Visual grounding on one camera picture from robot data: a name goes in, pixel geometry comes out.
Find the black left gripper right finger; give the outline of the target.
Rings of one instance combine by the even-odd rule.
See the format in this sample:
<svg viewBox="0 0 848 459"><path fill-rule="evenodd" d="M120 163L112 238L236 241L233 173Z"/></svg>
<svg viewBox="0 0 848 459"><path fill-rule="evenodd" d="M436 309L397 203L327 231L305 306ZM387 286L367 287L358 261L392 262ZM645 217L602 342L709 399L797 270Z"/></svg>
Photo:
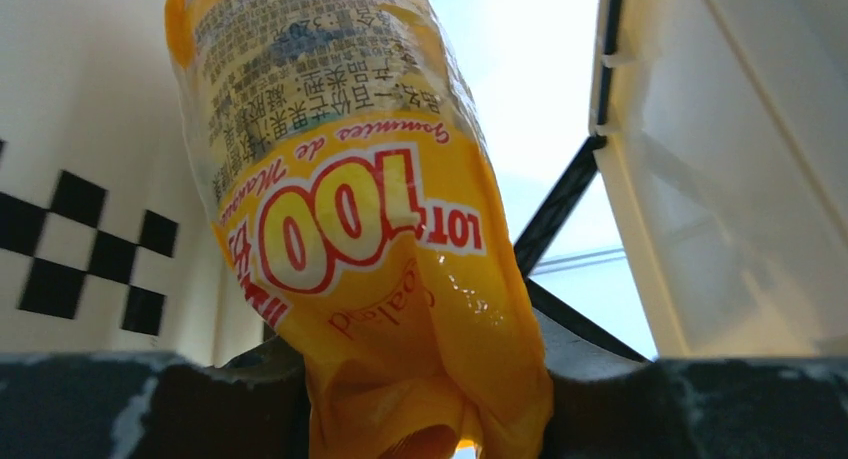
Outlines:
<svg viewBox="0 0 848 459"><path fill-rule="evenodd" d="M843 458L845 357L648 361L542 286L546 458Z"/></svg>

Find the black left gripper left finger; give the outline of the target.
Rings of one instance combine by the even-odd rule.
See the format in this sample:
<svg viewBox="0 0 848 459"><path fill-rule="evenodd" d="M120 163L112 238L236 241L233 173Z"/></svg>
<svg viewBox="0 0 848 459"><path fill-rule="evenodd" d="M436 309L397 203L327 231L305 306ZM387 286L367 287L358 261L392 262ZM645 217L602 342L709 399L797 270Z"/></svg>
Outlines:
<svg viewBox="0 0 848 459"><path fill-rule="evenodd" d="M279 338L221 367L172 352L1 358L5 458L304 458L301 356Z"/></svg>

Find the orange mango gummy bag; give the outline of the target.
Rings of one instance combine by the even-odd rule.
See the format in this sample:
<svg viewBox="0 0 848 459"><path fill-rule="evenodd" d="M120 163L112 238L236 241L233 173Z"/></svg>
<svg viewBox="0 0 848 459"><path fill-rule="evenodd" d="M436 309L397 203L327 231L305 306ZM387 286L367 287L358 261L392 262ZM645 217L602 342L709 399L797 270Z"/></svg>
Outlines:
<svg viewBox="0 0 848 459"><path fill-rule="evenodd" d="M545 348L428 0L166 0L198 190L313 458L536 458Z"/></svg>

